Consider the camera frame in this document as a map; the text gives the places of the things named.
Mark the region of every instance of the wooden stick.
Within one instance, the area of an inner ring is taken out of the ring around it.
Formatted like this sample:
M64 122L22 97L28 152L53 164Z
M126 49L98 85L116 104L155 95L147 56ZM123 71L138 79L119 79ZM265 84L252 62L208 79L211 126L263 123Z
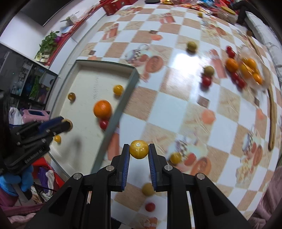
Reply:
M255 49L255 52L257 55L261 58L262 62L263 59L261 57L261 54L257 48L256 43L254 42L253 38L249 35L247 32L247 37L252 44L253 48ZM273 100L273 90L272 86L270 84L269 88L267 89L268 95L269 95L269 101L270 101L270 131L269 131L269 141L268 141L268 150L272 151L275 144L275 134L276 134L276 121L277 121L277 115L274 110L274 100Z

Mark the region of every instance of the red cherry tomato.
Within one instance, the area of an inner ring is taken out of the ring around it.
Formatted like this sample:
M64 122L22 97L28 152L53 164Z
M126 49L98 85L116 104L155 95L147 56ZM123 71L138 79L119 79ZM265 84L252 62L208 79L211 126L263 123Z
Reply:
M226 51L227 51L227 52L229 52L229 51L231 51L231 50L232 50L232 47L231 47L231 46L227 46L227 47L226 47Z
M234 58L236 53L233 50L229 50L227 54L230 58Z
M155 210L156 206L154 203L148 203L145 205L145 209L148 212L152 212L153 210Z
M109 122L107 120L100 120L100 128L105 130L108 126Z
M202 85L204 87L209 87L211 85L211 83L212 83L212 79L211 78L209 78L207 76L203 76L203 78L202 78Z
M240 78L240 76L238 75L238 73L234 72L234 73L231 74L231 78L232 78L232 80L236 81Z
M238 87L240 87L241 89L243 89L245 86L246 86L246 82L242 79L242 78L239 78L237 80L237 85Z
M187 159L184 161L184 165L190 166L190 165L192 165L195 162L196 159L197 159L196 155L193 154L193 153L190 153L188 155Z

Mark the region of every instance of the checkered tablecloth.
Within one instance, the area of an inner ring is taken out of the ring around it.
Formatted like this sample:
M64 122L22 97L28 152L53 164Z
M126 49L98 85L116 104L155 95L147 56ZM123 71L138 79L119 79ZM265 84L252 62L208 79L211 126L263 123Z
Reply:
M185 173L206 173L248 219L278 160L280 87L266 48L254 39L272 74L277 112L275 147L268 151L267 92L256 94L249 87L239 91L224 68L227 45L237 52L241 45L251 48L251 44L235 26L208 15L199 18L197 14L184 7L125 6L107 17L107 23L78 59L129 64L140 74L120 119L120 151L124 144L142 139L154 143L158 154L166 158L175 151L181 152L183 162L177 168ZM188 41L198 45L195 55L187 53ZM207 64L214 66L216 73L205 91L200 82L202 68ZM186 161L190 153L196 156L192 165ZM109 163L105 156L103 166ZM141 188L146 182L150 182L148 159L131 157L125 191L112 194L111 214L125 224L123 228L145 228L154 218L157 228L166 228L166 194L144 196ZM148 202L155 203L155 211L145 210Z

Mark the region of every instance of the white wall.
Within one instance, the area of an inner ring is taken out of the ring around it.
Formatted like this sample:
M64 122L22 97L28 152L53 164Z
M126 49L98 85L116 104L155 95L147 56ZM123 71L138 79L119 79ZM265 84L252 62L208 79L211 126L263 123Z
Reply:
M61 20L64 20L66 17L78 11L80 11L80 13L85 11L98 1L99 0L74 0L61 9L44 27L19 12L13 17L0 36L0 41L29 58L34 59L39 50L41 40L43 40L50 31L57 31L66 26L65 22L60 22Z

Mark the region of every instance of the blue glove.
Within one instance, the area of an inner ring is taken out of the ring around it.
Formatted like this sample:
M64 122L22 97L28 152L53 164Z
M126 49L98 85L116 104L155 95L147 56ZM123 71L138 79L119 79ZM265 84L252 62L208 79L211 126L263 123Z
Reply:
M27 167L21 174L21 177L18 175L13 175L11 173L6 173L3 176L0 176L0 187L6 193L11 196L17 196L18 194L14 190L12 184L19 184L23 192L26 192L33 185L33 166Z

